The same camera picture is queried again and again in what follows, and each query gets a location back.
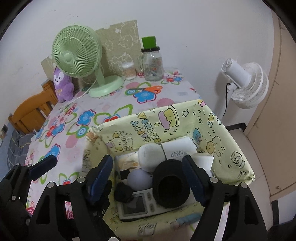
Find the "gray bedding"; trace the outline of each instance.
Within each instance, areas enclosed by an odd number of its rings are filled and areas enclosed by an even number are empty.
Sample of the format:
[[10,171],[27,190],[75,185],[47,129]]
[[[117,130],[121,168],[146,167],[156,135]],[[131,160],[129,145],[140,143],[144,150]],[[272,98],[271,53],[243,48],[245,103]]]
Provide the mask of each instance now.
[[32,136],[34,134],[21,135],[16,130],[13,131],[7,151],[7,165],[9,169],[16,163],[25,164]]

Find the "yellow cartoon box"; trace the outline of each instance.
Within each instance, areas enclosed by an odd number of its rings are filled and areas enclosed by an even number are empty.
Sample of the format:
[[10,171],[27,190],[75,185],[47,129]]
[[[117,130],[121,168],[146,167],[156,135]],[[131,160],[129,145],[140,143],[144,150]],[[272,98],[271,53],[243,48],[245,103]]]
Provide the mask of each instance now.
[[[186,135],[197,144],[199,152],[214,156],[212,172],[223,183],[250,184],[255,179],[235,140],[201,99],[147,110],[92,127],[86,135],[83,167],[87,172],[97,166],[105,154],[115,157],[137,151],[145,143],[160,144]],[[110,180],[113,189],[104,220],[122,240],[140,239],[190,225],[203,212],[203,207],[196,202],[168,213],[124,223],[118,218],[113,197],[114,170]]]

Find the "green desk fan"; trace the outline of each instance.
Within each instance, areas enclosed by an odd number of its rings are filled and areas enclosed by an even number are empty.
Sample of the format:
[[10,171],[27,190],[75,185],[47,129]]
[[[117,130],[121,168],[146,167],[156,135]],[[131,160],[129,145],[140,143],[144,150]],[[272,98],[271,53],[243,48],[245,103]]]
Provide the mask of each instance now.
[[95,72],[96,83],[89,90],[91,97],[108,95],[123,85],[120,76],[104,78],[100,68],[102,44],[94,30],[73,25],[62,29],[52,45],[52,56],[65,74],[83,78]]

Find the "electrical outlet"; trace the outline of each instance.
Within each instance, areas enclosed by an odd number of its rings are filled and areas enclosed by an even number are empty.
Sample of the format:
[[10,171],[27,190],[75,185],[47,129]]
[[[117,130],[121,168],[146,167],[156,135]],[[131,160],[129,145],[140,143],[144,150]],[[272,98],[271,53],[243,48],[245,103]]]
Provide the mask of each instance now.
[[7,133],[7,131],[8,131],[8,128],[7,128],[6,125],[4,125],[4,126],[2,127],[2,129],[1,129],[1,131],[0,131],[0,139],[1,139],[1,140],[4,139],[4,137],[5,137],[6,133]]

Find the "cotton swab container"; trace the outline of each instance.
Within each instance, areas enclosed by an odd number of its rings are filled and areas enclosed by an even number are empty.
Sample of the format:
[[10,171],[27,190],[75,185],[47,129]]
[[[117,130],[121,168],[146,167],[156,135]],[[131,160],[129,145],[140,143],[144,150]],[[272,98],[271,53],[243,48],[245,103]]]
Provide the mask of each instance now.
[[123,63],[122,70],[126,80],[132,80],[137,77],[133,62]]

